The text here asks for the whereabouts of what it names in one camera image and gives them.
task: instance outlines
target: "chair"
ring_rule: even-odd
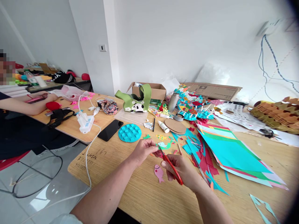
[[[16,184],[13,186],[12,192],[10,192],[10,191],[6,191],[6,190],[1,190],[1,189],[0,189],[0,192],[5,192],[5,193],[8,193],[8,194],[11,194],[11,195],[14,196],[15,198],[26,198],[26,197],[29,197],[29,196],[31,196],[31,195],[37,193],[38,191],[42,190],[46,185],[48,185],[48,184],[49,184],[49,183],[56,177],[56,175],[57,175],[57,174],[59,173],[59,171],[61,170],[63,160],[62,160],[62,158],[61,158],[60,156],[55,155],[55,154],[54,154],[51,150],[49,150],[46,146],[43,145],[43,147],[44,147],[46,150],[48,150],[50,153],[52,153],[53,155],[52,155],[52,156],[48,156],[48,157],[46,157],[46,158],[43,158],[43,159],[37,161],[35,164],[40,163],[40,162],[44,161],[45,159],[49,159],[49,158],[51,158],[51,157],[57,157],[57,158],[59,158],[59,159],[61,160],[61,165],[60,165],[59,170],[58,170],[57,173],[55,174],[55,176],[54,176],[54,177],[49,177],[49,176],[47,176],[46,174],[43,174],[42,172],[40,172],[40,171],[38,171],[38,170],[32,168],[35,164],[33,164],[33,165],[31,165],[31,166],[28,166],[28,165],[26,165],[25,163],[21,162],[20,159],[22,159],[24,156],[26,156],[26,155],[30,152],[30,151],[27,151],[27,152],[25,152],[24,154],[22,154],[22,155],[20,155],[20,156],[17,156],[17,157],[13,157],[13,158],[11,158],[11,159],[7,159],[7,160],[0,160],[0,171],[6,169],[7,167],[9,167],[9,166],[15,164],[16,162],[18,162],[18,163],[23,164],[24,166],[28,167],[27,170],[32,169],[32,170],[34,170],[35,172],[39,173],[40,175],[42,175],[42,176],[48,178],[48,179],[49,179],[49,182],[46,183],[46,184],[45,184],[42,188],[40,188],[39,190],[33,192],[32,194],[25,195],[25,196],[18,196],[18,195],[15,193],[15,187],[16,187],[18,181],[21,179],[21,177],[27,172],[27,170],[25,170],[25,172],[22,173],[22,175],[21,175],[21,176],[18,178],[18,180],[16,181]]]

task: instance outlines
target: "green bag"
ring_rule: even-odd
[[[152,96],[152,89],[149,84],[139,86],[140,97],[136,94],[126,94],[118,90],[115,97],[124,101],[123,107],[125,111],[130,112],[148,112],[150,105],[150,98]]]

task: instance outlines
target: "tiled floor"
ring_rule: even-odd
[[[31,215],[40,211],[46,206],[49,206],[61,199],[84,192],[88,186],[70,175],[67,171],[70,162],[85,148],[86,146],[79,143],[74,147],[67,148],[65,150],[56,152],[57,155],[63,159],[63,165],[58,175],[50,182],[43,190],[33,194],[32,196],[16,199],[9,194],[0,192],[0,217],[3,224],[20,224],[24,220],[28,219]],[[27,154],[22,162],[28,165],[32,165],[42,158],[50,156],[47,152],[41,157],[37,157],[33,152]],[[60,166],[60,160],[56,157],[44,160],[34,166],[39,171],[53,176],[57,172]],[[26,170],[26,167],[22,164],[14,164],[5,170],[0,172],[0,189],[12,191],[10,185],[12,181],[16,181],[17,178]],[[17,185],[18,194],[24,195],[34,192],[41,188],[48,182],[48,179],[36,174],[32,171],[28,171],[23,176],[28,177]],[[34,217],[29,219],[26,224],[48,224],[57,216],[63,213],[69,213],[76,203],[82,198],[78,196],[70,200],[60,202],[48,209],[45,209],[37,213]]]

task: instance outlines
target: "hand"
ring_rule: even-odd
[[[190,188],[194,192],[198,191],[199,188],[205,189],[208,187],[208,189],[210,189],[204,179],[183,156],[168,154],[167,157],[174,165],[186,187]],[[166,173],[168,180],[172,181],[172,174],[175,175],[175,172],[171,168],[170,164],[167,161],[162,161],[161,166],[167,170]]]
[[[40,92],[32,93],[32,94],[30,94],[30,96],[34,99],[34,98],[42,97],[42,96],[47,97],[48,94],[49,93],[47,91],[40,91]]]
[[[131,159],[137,166],[140,166],[149,154],[157,150],[159,149],[151,138],[141,139],[128,159]]]
[[[54,93],[48,93],[47,99],[50,101],[55,101],[58,99],[58,97]]]

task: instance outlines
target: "red scissors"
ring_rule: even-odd
[[[177,175],[177,176],[172,175],[173,178],[176,179],[180,185],[183,185],[183,181],[182,181],[180,175],[178,174],[177,170],[175,169],[174,165],[170,162],[169,158],[164,154],[164,152],[162,151],[162,149],[160,148],[160,146],[159,146],[159,149],[161,150],[161,153],[162,153],[162,156],[163,156],[163,160],[167,161],[170,164],[171,168],[173,169],[173,171]]]

